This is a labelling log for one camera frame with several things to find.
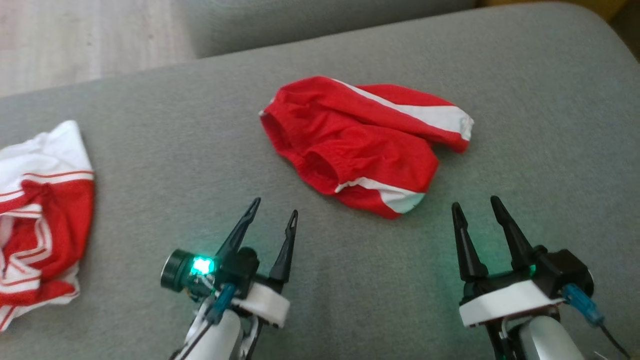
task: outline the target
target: blue connector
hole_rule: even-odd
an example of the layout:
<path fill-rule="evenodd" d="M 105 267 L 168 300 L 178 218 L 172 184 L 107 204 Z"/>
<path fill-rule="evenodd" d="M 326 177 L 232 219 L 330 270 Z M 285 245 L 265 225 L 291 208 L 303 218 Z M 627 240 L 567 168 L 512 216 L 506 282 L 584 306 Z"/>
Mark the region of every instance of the blue connector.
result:
<path fill-rule="evenodd" d="M 576 284 L 566 285 L 562 289 L 562 297 L 567 304 L 578 309 L 591 326 L 600 326 L 604 323 L 604 315 L 598 311 L 596 304 Z"/>

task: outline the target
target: sofa cushion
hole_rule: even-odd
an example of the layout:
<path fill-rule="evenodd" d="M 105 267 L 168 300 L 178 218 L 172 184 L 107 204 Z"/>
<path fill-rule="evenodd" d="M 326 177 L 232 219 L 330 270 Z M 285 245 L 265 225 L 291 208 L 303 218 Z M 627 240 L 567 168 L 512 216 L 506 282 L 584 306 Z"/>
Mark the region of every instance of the sofa cushion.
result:
<path fill-rule="evenodd" d="M 279 158 L 258 112 L 316 74 L 435 94 L 475 121 L 465 154 L 438 150 L 425 199 L 389 221 L 315 192 Z M 595 14 L 560 3 L 455 13 L 0 99 L 0 147 L 76 119 L 97 173 L 81 295 L 0 334 L 0 357 L 166 359 L 192 304 L 160 288 L 175 248 L 214 253 L 261 196 L 245 244 L 266 272 L 300 212 L 286 326 L 256 359 L 488 359 L 458 314 L 451 203 L 490 272 L 509 269 L 499 195 L 533 245 L 570 249 L 607 325 L 640 348 L 638 64 Z M 563 307 L 588 355 L 613 354 Z"/>
<path fill-rule="evenodd" d="M 182 0 L 198 57 L 471 9 L 476 0 Z"/>

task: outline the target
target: green light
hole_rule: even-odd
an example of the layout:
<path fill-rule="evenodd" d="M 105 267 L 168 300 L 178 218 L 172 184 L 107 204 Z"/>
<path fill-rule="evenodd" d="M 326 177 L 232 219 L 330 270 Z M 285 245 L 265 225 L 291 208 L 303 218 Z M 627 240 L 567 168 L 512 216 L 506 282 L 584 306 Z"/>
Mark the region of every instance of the green light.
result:
<path fill-rule="evenodd" d="M 191 273 L 207 275 L 215 270 L 213 259 L 211 258 L 195 258 L 191 265 Z"/>

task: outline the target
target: wire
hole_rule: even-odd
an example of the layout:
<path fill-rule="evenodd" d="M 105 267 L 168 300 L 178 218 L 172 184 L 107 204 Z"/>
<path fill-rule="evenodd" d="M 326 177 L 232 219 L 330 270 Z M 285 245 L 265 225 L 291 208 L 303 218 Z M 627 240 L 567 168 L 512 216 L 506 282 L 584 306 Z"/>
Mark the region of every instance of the wire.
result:
<path fill-rule="evenodd" d="M 599 327 L 601 328 L 602 332 L 604 332 L 604 336 L 606 336 L 607 339 L 611 341 L 613 346 L 615 346 L 618 349 L 618 351 L 620 351 L 627 359 L 631 359 L 631 355 L 629 355 L 629 353 L 625 350 L 625 348 L 623 348 L 622 345 L 620 345 L 616 341 L 616 339 L 613 338 L 609 330 L 607 330 L 607 327 L 603 323 L 601 323 Z"/>

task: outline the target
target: yellow object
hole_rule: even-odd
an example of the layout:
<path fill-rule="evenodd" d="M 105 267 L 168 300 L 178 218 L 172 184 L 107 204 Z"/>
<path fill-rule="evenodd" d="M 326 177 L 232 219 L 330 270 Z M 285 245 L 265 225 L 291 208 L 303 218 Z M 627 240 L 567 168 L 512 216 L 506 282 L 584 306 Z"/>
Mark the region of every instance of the yellow object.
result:
<path fill-rule="evenodd" d="M 480 0 L 480 6 L 532 3 L 534 1 L 540 0 Z M 620 11 L 627 0 L 564 0 L 564 2 L 582 5 L 609 21 Z"/>

